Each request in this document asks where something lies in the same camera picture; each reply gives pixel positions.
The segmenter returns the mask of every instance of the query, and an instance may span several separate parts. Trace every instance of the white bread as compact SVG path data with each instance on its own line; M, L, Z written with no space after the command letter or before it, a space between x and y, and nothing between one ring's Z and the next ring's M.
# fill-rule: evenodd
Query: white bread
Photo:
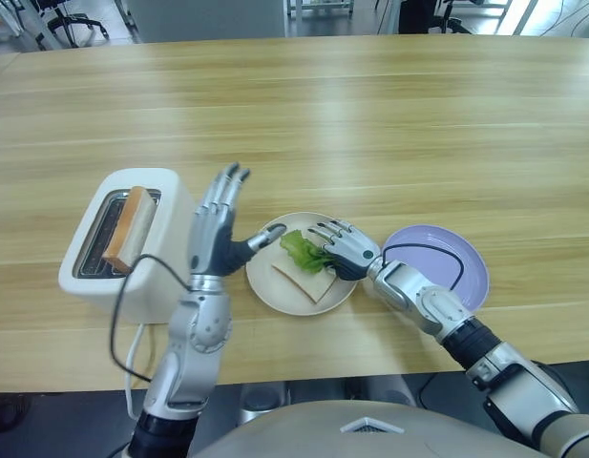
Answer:
M102 258L119 272L130 273L131 265L141 254L156 210L157 206L145 188L131 188Z
M326 269L322 269L317 274L305 272L294 263L294 260L287 255L285 250L271 265L301 288L315 303L320 301L336 280L334 273L328 272Z

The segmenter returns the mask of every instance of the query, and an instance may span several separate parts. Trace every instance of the robotic hand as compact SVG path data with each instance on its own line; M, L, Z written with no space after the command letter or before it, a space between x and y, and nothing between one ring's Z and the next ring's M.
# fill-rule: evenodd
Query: robotic hand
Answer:
M510 439L551 456L589 456L589 415L553 379L475 318L449 289L398 260L385 263L377 245L344 221L312 230L326 240L337 275L368 276L394 310L434 336L480 390L485 410Z
M248 169L231 164L209 186L190 232L188 291L169 322L169 343L146 393L131 444L132 458L186 456L197 420L220 370L231 331L230 299L222 278L278 239L276 224L246 241L233 241L237 196Z

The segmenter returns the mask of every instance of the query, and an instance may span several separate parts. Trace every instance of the cable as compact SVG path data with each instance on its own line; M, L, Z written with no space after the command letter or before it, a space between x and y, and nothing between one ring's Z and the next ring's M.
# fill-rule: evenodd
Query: cable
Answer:
M381 15L381 22L379 23L379 29L377 29L377 35L381 31L381 27L383 26L383 20L386 18L386 12L388 11L389 0L386 0L386 7L383 9L383 14Z
M559 16L557 17L557 19L555 20L553 25L551 27L549 27L546 31L541 33L540 36L544 36L548 31L551 31L557 25L557 22L559 22L559 19L561 19L561 15L563 14L563 5L564 4L565 4L565 0L561 0L561 8L559 8Z
M462 276L464 275L464 262L462 262L462 259L460 259L455 253L452 253L451 251L441 248L439 246L427 245L425 243L397 243L395 245L390 245L385 250L383 250L383 266L386 266L386 254L389 250L393 248L405 248L408 246L417 248L428 248L430 250L440 251L441 253L445 253L446 255L449 255L452 258L454 258L459 264L459 274L457 274L455 281L451 285L451 288L449 288L450 291L454 290L454 288L457 286L459 281L462 279Z
M417 402L419 403L419 405L421 407L423 407L424 409L428 410L428 407L426 406L426 403L424 403L423 398L421 397L421 395L424 392L424 389L426 389L428 387L428 385L431 383L432 380L434 380L434 378L438 375L438 373L434 373L431 374L431 376L428 378L428 380L421 385L421 387L417 390Z
M124 290L126 289L126 285L128 284L129 279L131 278L131 276L135 272L137 265L141 261L146 260L146 259L154 260L157 263L159 263L162 267L164 267L169 272L169 274L171 274L173 276L174 279L176 279L176 281L178 281L178 283L181 285L181 287L183 287L187 291L190 291L190 288L188 287L186 282L179 277L179 275L176 273L176 271L173 270L173 267L171 267L169 264L167 264L161 258L156 257L154 255L147 254L147 253L145 253L143 255L139 255L137 257L135 262L133 262L133 265L131 265L131 272L124 278L124 280L122 281L122 284L120 285L120 290L118 291L118 295L116 296L116 303L114 304L114 311L112 312L112 321L110 323L110 356L112 357L112 360L114 361L114 363L118 367L120 367L120 369L122 369L123 371L125 371L131 375L136 376L138 379L143 380L144 382L150 383L150 382L152 382L152 379L146 377L145 375L135 372L132 368L129 368L126 364L124 364L116 355L116 325L118 322L118 315L120 313L120 307L122 306L122 300L124 299Z
M578 8L576 11L571 12L570 14L568 14L567 16L565 16L563 19L561 19L559 22L557 22L556 24L554 24L553 26L551 26L550 29L553 29L555 27L560 26L565 21L567 21L568 19L570 19L572 16L577 15L579 12L581 12L582 10L584 10L585 8L587 8L588 6L589 6L589 1L587 3L585 3L583 6L581 6L580 8ZM543 32L540 36L544 36L544 34L547 33L550 29L548 29L547 31Z
M122 444L121 446L119 446L118 448L113 450L109 455L107 455L107 458L116 458L116 455L118 455L128 445L129 445L129 443L125 442L124 444Z
M30 408L31 397L27 394L0 394L0 433L20 425Z
M549 376L553 375L553 379L555 379L563 387L563 389L565 389L565 391L570 395L570 397L574 399L574 396L572 396L572 391L570 391L568 384L565 383L565 380L563 380L563 377L561 376L561 374L559 374L557 369L555 369L554 367L550 367L548 364L541 363L540 361L532 360L532 363L534 363L544 372L549 374Z
M135 354L137 353L137 348L139 347L139 342L141 342L141 336L143 335L143 331L145 330L145 324L140 324L137 328L137 333L135 338L133 339L133 343L131 344L131 349L129 350L129 354L126 357L126 366L129 368L133 368L135 364ZM126 399L126 412L129 414L131 420L137 421L139 419L138 415L135 415L133 412L133 395L131 394L131 374L125 372L124 374L124 398Z
M572 32L570 33L571 37L574 37L574 32L577 31L577 28L580 24L582 24L587 18L589 17L589 14L587 14L586 16L584 16L582 19L580 19L577 24L574 26L574 28L572 29Z

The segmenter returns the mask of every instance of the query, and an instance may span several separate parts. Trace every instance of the lettuce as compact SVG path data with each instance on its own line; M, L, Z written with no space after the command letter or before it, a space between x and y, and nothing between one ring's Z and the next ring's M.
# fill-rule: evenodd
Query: lettuce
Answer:
M305 239L301 231L288 232L282 236L279 244L296 265L310 274L317 274L327 263L332 262L329 253Z

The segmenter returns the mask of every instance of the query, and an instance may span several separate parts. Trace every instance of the purple plate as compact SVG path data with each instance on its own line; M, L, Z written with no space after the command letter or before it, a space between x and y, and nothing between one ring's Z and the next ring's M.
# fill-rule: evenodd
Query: purple plate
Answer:
M481 255L463 237L439 226L416 224L394 232L383 249L399 243L424 243L448 250L464 263L464 274L453 292L464 306L474 312L489 294L489 271ZM459 263L440 251L423 247L393 248L386 260L400 260L424 274L428 280L446 288L451 287L459 274Z

